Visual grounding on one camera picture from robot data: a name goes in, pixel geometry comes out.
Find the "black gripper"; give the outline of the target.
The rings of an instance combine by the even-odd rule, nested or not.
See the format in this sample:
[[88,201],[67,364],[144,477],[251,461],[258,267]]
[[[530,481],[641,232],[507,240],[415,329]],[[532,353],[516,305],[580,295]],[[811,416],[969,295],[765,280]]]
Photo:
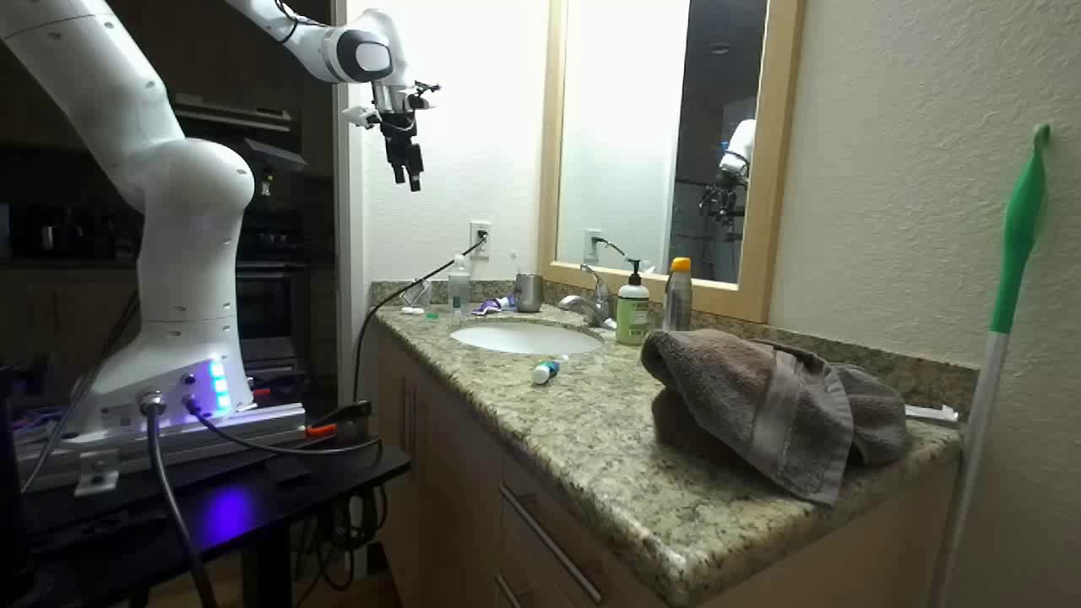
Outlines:
[[367,105],[352,105],[343,117],[359,129],[378,129],[388,147],[388,166],[396,184],[408,178],[408,192],[421,191],[421,150],[415,139],[417,126],[415,116],[430,105],[435,84],[424,81],[376,81]]

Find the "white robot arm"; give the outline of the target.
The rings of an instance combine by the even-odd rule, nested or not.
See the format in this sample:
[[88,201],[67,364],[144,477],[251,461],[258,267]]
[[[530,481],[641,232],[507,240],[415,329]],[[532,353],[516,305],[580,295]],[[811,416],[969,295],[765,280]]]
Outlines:
[[[367,84],[392,175],[417,191],[415,112],[405,45],[383,12],[322,24],[284,0],[225,0],[297,65],[328,84]],[[247,409],[251,387],[236,329],[236,248],[252,201],[252,168],[219,143],[183,131],[173,98],[106,0],[0,0],[0,45],[47,93],[76,139],[141,218],[139,335],[100,362],[76,399],[85,416],[128,409],[165,375],[222,357],[225,405]]]

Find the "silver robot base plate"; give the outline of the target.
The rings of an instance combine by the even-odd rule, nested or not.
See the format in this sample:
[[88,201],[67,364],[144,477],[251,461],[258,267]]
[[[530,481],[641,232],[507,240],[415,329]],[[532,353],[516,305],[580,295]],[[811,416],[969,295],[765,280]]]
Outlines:
[[[251,444],[297,446],[307,423],[300,402],[251,409],[236,416],[213,416],[208,427],[183,418],[180,427],[158,427],[158,446],[165,466],[185,466],[240,454]],[[54,439],[47,423],[29,423],[17,434],[17,472],[29,495],[70,491],[75,496],[111,495],[123,481],[153,470],[144,429],[123,439],[104,436],[63,436]]]

